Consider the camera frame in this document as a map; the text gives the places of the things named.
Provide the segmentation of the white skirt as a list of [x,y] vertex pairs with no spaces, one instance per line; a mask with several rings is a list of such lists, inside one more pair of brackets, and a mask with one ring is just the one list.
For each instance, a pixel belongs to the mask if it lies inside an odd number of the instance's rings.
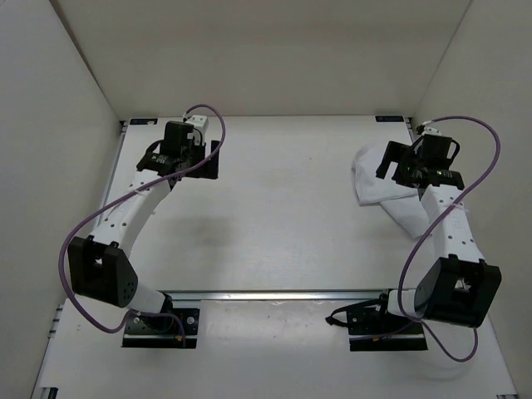
[[380,205],[411,239],[419,239],[429,226],[417,190],[398,185],[391,178],[376,177],[386,145],[369,144],[352,161],[352,182],[360,206]]

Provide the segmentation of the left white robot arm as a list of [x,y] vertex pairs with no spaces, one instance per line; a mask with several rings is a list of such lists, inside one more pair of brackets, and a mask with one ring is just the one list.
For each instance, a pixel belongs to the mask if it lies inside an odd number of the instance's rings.
[[128,186],[128,199],[111,208],[85,238],[75,237],[67,248],[74,293],[145,313],[156,331],[174,320],[167,296],[140,282],[129,257],[155,208],[183,177],[215,180],[219,142],[204,141],[206,116],[186,116],[165,124],[164,136],[147,147]]

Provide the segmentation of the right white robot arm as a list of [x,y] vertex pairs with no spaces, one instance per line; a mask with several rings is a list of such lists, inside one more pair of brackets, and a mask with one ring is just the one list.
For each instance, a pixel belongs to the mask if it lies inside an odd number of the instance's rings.
[[425,134],[412,145],[389,142],[377,167],[383,179],[395,164],[392,180],[418,191],[436,257],[416,288],[390,291],[387,303],[373,311],[373,325],[383,333],[393,332],[403,317],[477,328],[500,286],[500,269],[488,264],[471,232],[461,174],[451,169],[459,151],[456,140]]

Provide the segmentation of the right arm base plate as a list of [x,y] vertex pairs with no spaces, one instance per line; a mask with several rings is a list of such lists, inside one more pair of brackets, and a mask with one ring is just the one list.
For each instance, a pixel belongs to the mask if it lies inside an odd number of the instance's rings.
[[381,299],[337,308],[325,318],[346,328],[351,352],[420,352],[428,349],[420,324],[390,314]]

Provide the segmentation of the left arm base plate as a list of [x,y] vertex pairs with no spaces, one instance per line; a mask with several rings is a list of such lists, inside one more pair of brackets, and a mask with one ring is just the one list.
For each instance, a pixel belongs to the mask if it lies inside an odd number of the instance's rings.
[[174,308],[185,333],[173,318],[133,317],[126,322],[121,346],[125,348],[196,349],[199,308]]

